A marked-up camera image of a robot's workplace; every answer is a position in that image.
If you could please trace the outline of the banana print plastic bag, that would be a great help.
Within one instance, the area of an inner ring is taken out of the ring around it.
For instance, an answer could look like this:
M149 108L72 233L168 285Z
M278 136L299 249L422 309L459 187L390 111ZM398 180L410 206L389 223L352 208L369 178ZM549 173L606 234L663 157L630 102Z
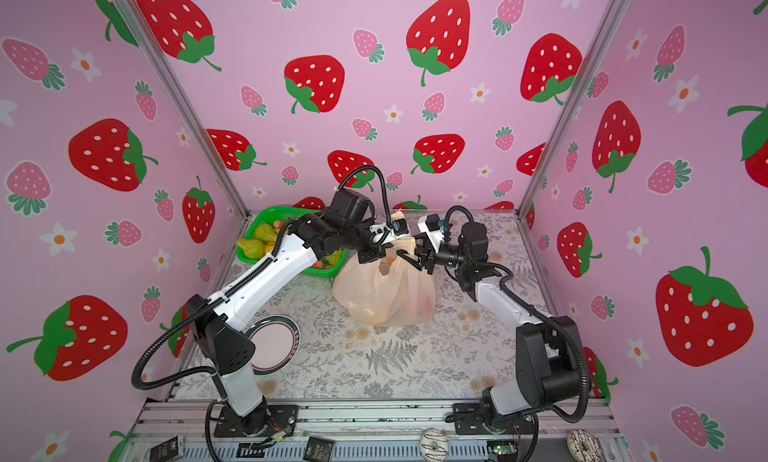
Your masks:
M403 327L432 321L437 305L435 278L399 257L414 257L416 239L408 235L385 250L385 257L361 264L354 257L336 277L334 299L355 320L371 326Z

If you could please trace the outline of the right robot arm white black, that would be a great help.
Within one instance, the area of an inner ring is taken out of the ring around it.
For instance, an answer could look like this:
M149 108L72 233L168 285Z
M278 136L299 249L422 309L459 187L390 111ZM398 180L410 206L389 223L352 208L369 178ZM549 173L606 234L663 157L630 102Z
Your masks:
M591 379L575 322L538 310L511 289L512 271L488 258L484 225L465 223L455 243L449 222L436 214L421 217L418 229L418 269L448 269L464 293L515 330L514 379L483 392L476 410L482 424L501 431L547 411L568 423L581 421Z

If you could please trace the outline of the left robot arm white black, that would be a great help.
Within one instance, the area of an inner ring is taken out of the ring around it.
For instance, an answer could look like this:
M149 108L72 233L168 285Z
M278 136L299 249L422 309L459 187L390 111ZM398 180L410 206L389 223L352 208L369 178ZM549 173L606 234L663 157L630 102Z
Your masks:
M371 206L366 196L338 189L326 209L286 221L274 251L236 281L208 299L196 295L188 300L189 318L194 321L191 333L213 363L225 408L245 434L262 432L270 417L251 366L256 346L246 334L250 320L288 282L322 258L352 250L364 263L378 261L388 244L409 234L401 215L391 215L383 224L367 218Z

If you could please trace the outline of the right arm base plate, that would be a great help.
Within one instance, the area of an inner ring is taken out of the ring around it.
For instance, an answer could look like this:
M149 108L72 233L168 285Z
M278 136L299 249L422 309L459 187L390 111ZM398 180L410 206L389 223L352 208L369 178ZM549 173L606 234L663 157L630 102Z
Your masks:
M445 422L459 435L532 435L538 431L532 415L499 416L479 402L455 403Z

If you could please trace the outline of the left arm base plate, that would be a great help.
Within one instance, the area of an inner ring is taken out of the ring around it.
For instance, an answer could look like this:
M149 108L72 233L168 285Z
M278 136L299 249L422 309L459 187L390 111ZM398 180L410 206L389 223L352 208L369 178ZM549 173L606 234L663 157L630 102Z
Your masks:
M251 414L239 416L225 405L214 418L213 434L217 438L292 436L298 411L298 405L262 404Z

